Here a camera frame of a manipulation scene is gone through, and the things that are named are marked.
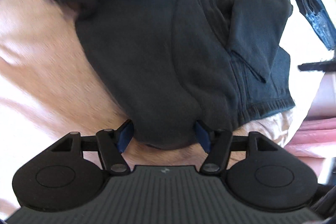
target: black object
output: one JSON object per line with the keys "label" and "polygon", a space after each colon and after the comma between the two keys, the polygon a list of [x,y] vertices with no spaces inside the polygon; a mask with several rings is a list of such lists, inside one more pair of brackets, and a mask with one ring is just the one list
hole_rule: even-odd
{"label": "black object", "polygon": [[290,0],[55,1],[79,7],[86,57],[142,143],[181,148],[197,119],[233,131],[294,106]]}
{"label": "black object", "polygon": [[324,72],[333,72],[336,71],[336,61],[324,61],[316,63],[305,63],[298,66],[301,71],[324,71]]}
{"label": "black object", "polygon": [[336,224],[336,215],[332,216],[328,221],[323,224]]}
{"label": "black object", "polygon": [[336,214],[336,186],[330,189],[320,200],[311,208],[325,218]]}
{"label": "black object", "polygon": [[[318,185],[307,165],[258,132],[239,137],[202,125],[196,123],[195,133],[210,152],[200,173],[194,166],[136,166],[130,172],[120,152],[129,143],[131,121],[95,137],[69,133],[17,171],[13,189],[22,208],[6,221],[302,224],[321,219],[307,207]],[[84,160],[79,147],[98,151],[105,168]],[[247,150],[247,158],[226,170],[230,151],[239,150]]]}
{"label": "black object", "polygon": [[326,48],[335,49],[336,29],[322,0],[296,0],[296,3]]}
{"label": "black object", "polygon": [[331,170],[328,184],[336,186],[336,157],[333,158],[333,168]]}
{"label": "black object", "polygon": [[319,201],[323,196],[325,196],[334,185],[330,184],[319,184],[317,191],[314,195],[314,198],[311,200],[311,205],[315,204],[317,201]]}
{"label": "black object", "polygon": [[316,176],[307,165],[258,132],[248,138],[247,158],[231,167],[226,179],[239,198],[260,208],[288,210],[314,196]]}

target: dark gray fabric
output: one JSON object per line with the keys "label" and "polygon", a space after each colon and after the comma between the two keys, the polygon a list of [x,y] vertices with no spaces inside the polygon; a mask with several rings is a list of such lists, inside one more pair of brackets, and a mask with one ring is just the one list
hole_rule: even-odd
{"label": "dark gray fabric", "polygon": [[198,119],[233,131],[294,106],[289,0],[56,1],[81,7],[79,41],[139,141],[184,147]]}
{"label": "dark gray fabric", "polygon": [[336,214],[336,186],[313,204],[311,209],[324,218],[334,216]]}

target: black plastic mount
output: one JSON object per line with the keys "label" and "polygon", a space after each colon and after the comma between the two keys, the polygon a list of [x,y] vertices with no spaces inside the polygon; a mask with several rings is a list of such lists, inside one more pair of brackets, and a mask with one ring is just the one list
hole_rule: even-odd
{"label": "black plastic mount", "polygon": [[336,61],[324,61],[316,63],[305,63],[298,66],[300,71],[324,71],[324,72],[333,72],[336,71]]}
{"label": "black plastic mount", "polygon": [[[199,174],[218,177],[240,202],[282,212],[301,208],[314,196],[318,186],[314,172],[260,133],[232,136],[201,121],[194,130],[208,153]],[[36,211],[57,212],[92,200],[111,177],[132,174],[121,154],[133,133],[133,123],[127,120],[117,130],[104,129],[95,136],[65,135],[16,172],[12,185],[19,203]],[[102,170],[83,159],[83,151],[97,151]],[[247,156],[227,170],[231,151],[246,151]]]}

